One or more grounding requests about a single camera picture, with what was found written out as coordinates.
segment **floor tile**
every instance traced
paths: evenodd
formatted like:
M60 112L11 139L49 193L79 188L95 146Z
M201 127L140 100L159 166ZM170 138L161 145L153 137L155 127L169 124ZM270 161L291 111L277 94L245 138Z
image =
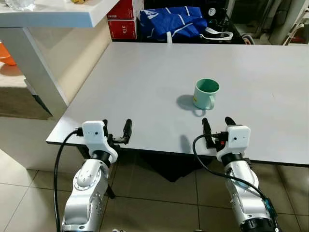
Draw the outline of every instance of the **floor tile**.
M59 213L63 215L69 192L58 192ZM53 191L29 188L5 232L55 232Z
M309 216L296 216L301 232L309 232Z
M0 183L29 186L36 170L27 170L2 150L0 150L0 170L5 175L0 175Z
M239 232L232 209L199 206L199 223L207 232Z
M73 173L58 173L58 190L72 191ZM31 187L54 189L54 173L39 171L35 176Z
M139 155L119 156L112 188L117 196L197 204L194 172L172 183L156 173Z
M4 231L27 187L0 184L0 231Z
M294 214L278 169L271 164L252 164L262 192L271 199L277 213Z
M222 163L217 160L213 160L208 167L217 172L224 172ZM204 169L197 170L197 192L199 205L232 207L229 203L231 198L225 186L225 179Z
M283 232L300 232L295 215L278 214L278 224Z
M108 200L101 232L192 232L198 229L197 206L132 198Z
M309 168L278 166L293 209L297 215L309 215Z

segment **green mug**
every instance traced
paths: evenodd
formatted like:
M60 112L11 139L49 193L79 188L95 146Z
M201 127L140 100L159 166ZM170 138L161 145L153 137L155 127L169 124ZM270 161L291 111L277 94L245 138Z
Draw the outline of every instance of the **green mug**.
M199 79L195 84L193 104L200 109L212 110L219 84L211 79Z

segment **blue bag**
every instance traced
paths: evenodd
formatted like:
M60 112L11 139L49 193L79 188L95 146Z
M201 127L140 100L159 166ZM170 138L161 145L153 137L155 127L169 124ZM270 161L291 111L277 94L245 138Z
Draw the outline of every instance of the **blue bag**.
M172 38L183 36L189 38L201 36L205 38L202 35L205 31L211 34L221 33L208 29L200 8L191 6L143 10L140 12L140 25L141 32L147 38L167 40L168 43L171 43Z

